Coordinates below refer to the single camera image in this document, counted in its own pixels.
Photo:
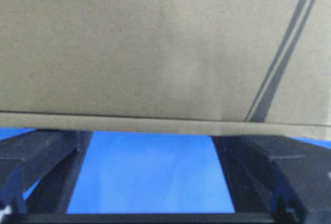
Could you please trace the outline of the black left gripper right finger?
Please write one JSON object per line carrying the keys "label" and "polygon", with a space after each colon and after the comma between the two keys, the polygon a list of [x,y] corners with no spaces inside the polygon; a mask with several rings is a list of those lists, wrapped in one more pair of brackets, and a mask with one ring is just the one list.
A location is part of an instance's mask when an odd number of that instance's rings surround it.
{"label": "black left gripper right finger", "polygon": [[330,221],[330,149],[285,136],[218,136],[234,209],[276,221]]}

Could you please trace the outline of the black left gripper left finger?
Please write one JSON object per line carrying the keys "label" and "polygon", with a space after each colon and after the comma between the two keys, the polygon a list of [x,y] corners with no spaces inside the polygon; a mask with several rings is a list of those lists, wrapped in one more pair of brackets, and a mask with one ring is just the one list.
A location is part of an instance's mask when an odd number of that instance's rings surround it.
{"label": "black left gripper left finger", "polygon": [[67,212],[90,131],[35,130],[1,140],[1,210]]}

